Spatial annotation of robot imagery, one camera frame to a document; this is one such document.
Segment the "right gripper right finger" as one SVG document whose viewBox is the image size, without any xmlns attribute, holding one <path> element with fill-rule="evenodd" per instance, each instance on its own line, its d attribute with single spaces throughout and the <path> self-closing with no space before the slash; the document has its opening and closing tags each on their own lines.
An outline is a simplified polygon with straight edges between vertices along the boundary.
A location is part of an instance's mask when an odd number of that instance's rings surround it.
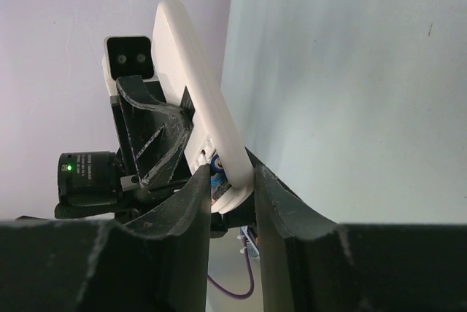
<svg viewBox="0 0 467 312">
<path fill-rule="evenodd" d="M 466 309 L 464 225 L 338 224 L 255 173 L 265 311 Z"/>
</svg>

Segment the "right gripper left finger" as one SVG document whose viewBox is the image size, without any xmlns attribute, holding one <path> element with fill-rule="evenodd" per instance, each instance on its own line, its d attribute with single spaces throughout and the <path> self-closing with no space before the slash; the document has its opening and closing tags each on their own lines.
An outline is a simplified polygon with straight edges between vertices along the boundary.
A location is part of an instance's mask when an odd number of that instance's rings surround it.
<svg viewBox="0 0 467 312">
<path fill-rule="evenodd" d="M 203 311 L 211 225 L 208 166 L 127 223 L 1 223 L 3 311 Z"/>
</svg>

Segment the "red white remote control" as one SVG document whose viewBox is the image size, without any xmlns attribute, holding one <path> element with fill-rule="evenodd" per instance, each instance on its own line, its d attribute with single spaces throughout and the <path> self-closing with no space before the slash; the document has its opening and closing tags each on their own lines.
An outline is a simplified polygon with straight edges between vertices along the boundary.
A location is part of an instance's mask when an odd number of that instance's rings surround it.
<svg viewBox="0 0 467 312">
<path fill-rule="evenodd" d="M 226 214 L 240 206 L 254 188 L 254 169 L 229 112 L 220 83 L 181 1 L 157 6 L 151 54 L 168 103 L 180 106 L 190 98 L 193 130 L 185 148 L 192 172 L 214 156 L 223 167 L 229 188 L 212 204 L 212 212 Z"/>
</svg>

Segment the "blue battery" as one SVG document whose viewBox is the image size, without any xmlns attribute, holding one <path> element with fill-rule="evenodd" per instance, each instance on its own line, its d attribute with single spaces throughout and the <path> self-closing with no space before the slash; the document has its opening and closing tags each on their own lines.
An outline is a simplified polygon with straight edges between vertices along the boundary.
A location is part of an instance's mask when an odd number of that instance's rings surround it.
<svg viewBox="0 0 467 312">
<path fill-rule="evenodd" d="M 219 154 L 215 154 L 210 160 L 209 164 L 210 164 L 212 175 L 225 173 Z"/>
</svg>

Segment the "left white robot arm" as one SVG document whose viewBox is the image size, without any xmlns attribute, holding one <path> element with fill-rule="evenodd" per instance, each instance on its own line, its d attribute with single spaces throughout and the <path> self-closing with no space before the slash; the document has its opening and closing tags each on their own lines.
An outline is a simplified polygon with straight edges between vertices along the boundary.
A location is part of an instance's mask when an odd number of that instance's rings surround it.
<svg viewBox="0 0 467 312">
<path fill-rule="evenodd" d="M 121 77 L 110 107 L 116 152 L 64 152 L 58 159 L 57 219 L 114 214 L 125 223 L 162 204 L 194 174 L 185 148 L 195 107 L 187 90 L 180 105 L 158 82 Z"/>
</svg>

